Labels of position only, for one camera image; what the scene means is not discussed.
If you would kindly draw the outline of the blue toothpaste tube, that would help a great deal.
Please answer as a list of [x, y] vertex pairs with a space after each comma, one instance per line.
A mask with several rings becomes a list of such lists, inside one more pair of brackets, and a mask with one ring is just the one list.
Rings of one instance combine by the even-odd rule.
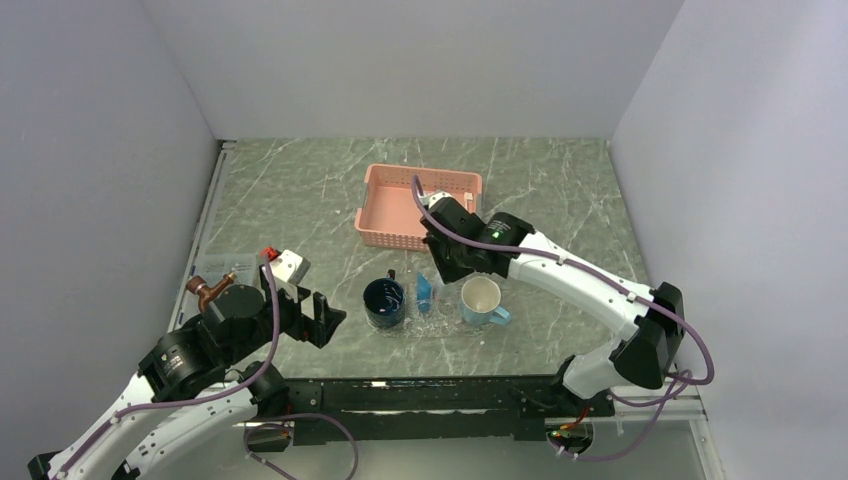
[[416, 278], [416, 307], [421, 314], [427, 314], [432, 308], [433, 286], [421, 272]]

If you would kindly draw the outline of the light blue white mug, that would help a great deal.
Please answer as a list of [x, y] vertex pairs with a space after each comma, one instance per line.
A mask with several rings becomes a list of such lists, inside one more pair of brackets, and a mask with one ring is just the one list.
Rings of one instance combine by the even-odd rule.
[[460, 290], [461, 318], [474, 327], [507, 325], [512, 316], [501, 306], [501, 300], [501, 290], [493, 280], [482, 276], [470, 278]]

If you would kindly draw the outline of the clear acrylic toothbrush holder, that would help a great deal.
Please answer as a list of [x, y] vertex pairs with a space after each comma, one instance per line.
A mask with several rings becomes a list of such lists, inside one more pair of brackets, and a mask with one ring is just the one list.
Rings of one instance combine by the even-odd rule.
[[434, 298], [429, 313], [421, 314], [416, 307], [416, 299], [408, 307], [403, 322], [404, 332], [417, 337], [445, 337], [453, 336], [462, 329], [458, 305], [450, 315], [442, 315], [437, 311]]

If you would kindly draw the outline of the dark blue mug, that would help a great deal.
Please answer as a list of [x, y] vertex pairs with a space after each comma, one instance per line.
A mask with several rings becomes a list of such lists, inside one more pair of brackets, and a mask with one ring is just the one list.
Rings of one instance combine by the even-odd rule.
[[371, 281], [362, 294], [369, 323], [377, 329], [391, 329], [405, 318], [406, 295], [390, 269], [385, 277]]

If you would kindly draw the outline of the clear textured oval tray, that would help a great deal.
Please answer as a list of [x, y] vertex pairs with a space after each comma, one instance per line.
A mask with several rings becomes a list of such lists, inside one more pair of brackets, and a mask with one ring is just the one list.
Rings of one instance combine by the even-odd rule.
[[377, 334], [390, 338], [455, 338], [476, 337], [490, 329], [488, 325], [473, 326], [461, 316], [458, 293], [442, 294], [431, 301], [431, 309], [421, 313], [416, 304], [405, 310], [405, 317], [394, 325], [384, 325], [367, 318], [367, 324]]

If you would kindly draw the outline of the pink perforated plastic basket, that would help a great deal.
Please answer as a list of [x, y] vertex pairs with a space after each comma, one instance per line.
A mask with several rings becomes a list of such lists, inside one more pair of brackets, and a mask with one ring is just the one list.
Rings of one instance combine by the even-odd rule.
[[463, 193], [476, 197], [476, 211], [482, 201], [483, 179], [465, 171], [372, 164], [364, 183], [366, 198], [357, 210], [354, 228], [367, 246], [426, 251], [426, 230], [413, 200], [411, 180], [416, 176], [429, 194], [438, 190], [450, 193], [464, 206]]

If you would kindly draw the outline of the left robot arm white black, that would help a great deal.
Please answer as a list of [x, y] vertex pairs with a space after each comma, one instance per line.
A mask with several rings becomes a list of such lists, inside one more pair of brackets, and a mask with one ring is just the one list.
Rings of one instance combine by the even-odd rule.
[[324, 347], [346, 312], [319, 292], [267, 271], [262, 286], [238, 284], [228, 273], [214, 286], [200, 276], [186, 284], [199, 312], [162, 336], [140, 361], [119, 398], [74, 443], [38, 454], [33, 479], [138, 479], [234, 423], [272, 420], [292, 411], [290, 389], [266, 357], [208, 394], [226, 373], [279, 338]]

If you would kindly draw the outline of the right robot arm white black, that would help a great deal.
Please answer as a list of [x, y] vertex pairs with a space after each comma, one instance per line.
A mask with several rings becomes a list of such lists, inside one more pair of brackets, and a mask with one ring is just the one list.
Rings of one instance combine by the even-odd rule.
[[635, 385], [657, 390], [683, 337], [670, 319], [679, 291], [653, 289], [614, 276], [556, 245], [529, 223], [506, 213], [483, 221], [449, 194], [415, 199], [428, 246], [446, 283], [473, 273], [497, 275], [554, 294], [603, 324], [606, 344], [567, 358], [551, 388], [557, 411], [574, 415], [596, 394]]

